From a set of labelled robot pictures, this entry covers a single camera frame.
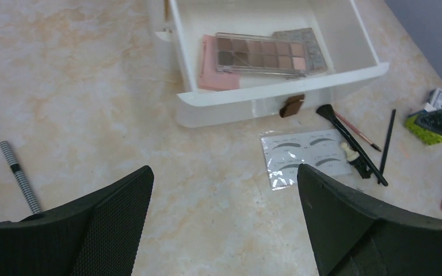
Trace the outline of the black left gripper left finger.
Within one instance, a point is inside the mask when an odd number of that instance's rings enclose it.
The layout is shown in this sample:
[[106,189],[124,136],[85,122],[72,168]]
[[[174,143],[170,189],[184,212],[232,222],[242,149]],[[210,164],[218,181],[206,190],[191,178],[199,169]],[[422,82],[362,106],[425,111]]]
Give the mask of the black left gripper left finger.
[[143,166],[64,205],[0,222],[0,275],[131,275],[153,185]]

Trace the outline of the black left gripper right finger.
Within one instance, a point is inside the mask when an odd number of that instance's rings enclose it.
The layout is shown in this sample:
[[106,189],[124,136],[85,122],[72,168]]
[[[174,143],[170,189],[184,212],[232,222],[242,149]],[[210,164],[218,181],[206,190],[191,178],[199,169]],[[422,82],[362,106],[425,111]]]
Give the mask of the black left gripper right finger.
[[320,275],[442,275],[442,219],[388,204],[307,164],[297,177]]

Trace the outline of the grey eyeshadow palette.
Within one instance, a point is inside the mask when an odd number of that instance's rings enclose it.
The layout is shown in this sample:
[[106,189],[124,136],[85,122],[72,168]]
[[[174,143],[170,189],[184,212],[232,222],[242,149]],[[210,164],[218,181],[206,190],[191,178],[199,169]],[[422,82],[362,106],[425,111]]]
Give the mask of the grey eyeshadow palette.
[[272,34],[272,37],[282,40],[297,40],[305,44],[307,48],[308,76],[327,71],[328,66],[325,57],[312,28],[277,31]]

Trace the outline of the pink rectangular sponge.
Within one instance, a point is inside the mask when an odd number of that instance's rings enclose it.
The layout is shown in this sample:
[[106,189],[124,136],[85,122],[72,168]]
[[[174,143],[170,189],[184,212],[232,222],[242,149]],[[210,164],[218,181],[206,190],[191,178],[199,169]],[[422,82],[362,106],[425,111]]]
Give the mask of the pink rectangular sponge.
[[226,91],[239,89],[240,77],[235,73],[218,72],[216,70],[216,37],[203,35],[201,39],[200,66],[197,86],[210,91]]

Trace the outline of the white drawer organizer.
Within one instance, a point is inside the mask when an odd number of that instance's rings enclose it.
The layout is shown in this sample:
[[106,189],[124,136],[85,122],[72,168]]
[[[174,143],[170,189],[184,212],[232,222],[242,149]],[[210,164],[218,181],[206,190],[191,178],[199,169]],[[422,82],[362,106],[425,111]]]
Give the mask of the white drawer organizer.
[[388,71],[353,1],[148,1],[157,61],[195,128],[328,104]]

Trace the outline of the clear nude eyeshadow palette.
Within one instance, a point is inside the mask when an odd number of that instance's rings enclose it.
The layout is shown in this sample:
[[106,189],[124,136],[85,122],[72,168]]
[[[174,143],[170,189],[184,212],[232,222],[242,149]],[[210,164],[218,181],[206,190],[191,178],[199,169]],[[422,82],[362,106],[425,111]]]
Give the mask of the clear nude eyeshadow palette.
[[307,76],[307,48],[300,41],[223,32],[215,37],[219,72]]

